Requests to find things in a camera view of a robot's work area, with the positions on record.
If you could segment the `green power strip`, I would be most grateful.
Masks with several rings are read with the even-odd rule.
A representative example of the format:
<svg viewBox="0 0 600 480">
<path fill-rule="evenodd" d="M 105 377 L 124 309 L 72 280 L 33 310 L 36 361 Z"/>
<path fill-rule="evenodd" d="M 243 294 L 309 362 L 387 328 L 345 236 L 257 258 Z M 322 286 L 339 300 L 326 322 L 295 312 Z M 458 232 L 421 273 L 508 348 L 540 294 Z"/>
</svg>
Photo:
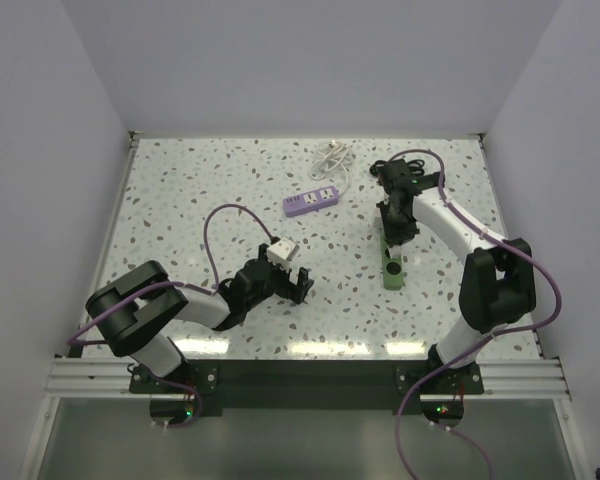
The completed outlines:
<svg viewBox="0 0 600 480">
<path fill-rule="evenodd" d="M 404 272 L 402 256 L 398 259 L 390 259 L 385 249 L 385 234 L 380 231 L 380 246 L 382 260 L 383 286 L 386 290 L 398 291 L 404 286 Z"/>
</svg>

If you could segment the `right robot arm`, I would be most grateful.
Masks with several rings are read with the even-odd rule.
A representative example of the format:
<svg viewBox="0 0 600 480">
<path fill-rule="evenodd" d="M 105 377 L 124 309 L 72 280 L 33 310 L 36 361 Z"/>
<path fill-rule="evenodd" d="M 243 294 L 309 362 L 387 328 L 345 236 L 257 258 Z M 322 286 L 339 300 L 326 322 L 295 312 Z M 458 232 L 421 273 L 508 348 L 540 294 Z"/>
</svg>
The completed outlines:
<svg viewBox="0 0 600 480">
<path fill-rule="evenodd" d="M 458 294 L 460 316 L 428 353 L 425 379 L 439 393 L 461 380 L 460 369 L 475 361 L 476 343 L 518 322 L 536 307 L 529 244 L 507 240 L 458 207 L 444 192 L 440 171 L 424 173 L 424 161 L 378 160 L 369 168 L 384 190 L 376 204 L 388 257 L 414 240 L 420 225 L 431 229 L 463 266 Z"/>
</svg>

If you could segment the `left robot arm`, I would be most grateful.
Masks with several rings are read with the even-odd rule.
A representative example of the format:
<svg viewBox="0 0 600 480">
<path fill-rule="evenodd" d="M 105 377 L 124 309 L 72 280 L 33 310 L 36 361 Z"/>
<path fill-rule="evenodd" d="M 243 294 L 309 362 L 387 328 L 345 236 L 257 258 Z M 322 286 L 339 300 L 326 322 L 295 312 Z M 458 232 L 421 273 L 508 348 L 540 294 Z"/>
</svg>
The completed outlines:
<svg viewBox="0 0 600 480">
<path fill-rule="evenodd" d="M 313 284 L 304 267 L 293 282 L 288 271 L 259 258 L 247 261 L 212 294 L 170 280 L 162 265 L 151 260 L 96 291 L 85 309 L 114 356 L 133 358 L 163 391 L 176 392 L 186 383 L 187 368 L 182 352 L 162 333 L 170 321 L 224 332 L 272 296 L 301 304 Z"/>
</svg>

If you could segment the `white charger plug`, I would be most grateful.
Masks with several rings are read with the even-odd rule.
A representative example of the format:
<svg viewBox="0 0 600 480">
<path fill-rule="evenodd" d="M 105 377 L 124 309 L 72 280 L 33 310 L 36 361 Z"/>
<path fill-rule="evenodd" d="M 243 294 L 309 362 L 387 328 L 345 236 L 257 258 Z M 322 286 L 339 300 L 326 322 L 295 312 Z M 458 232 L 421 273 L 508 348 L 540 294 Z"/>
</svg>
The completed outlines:
<svg viewBox="0 0 600 480">
<path fill-rule="evenodd" d="M 378 203 L 374 209 L 374 227 L 377 230 L 384 229 L 384 204 Z"/>
<path fill-rule="evenodd" d="M 388 256 L 390 259 L 398 259 L 402 256 L 402 246 L 394 245 L 387 248 Z"/>
</svg>

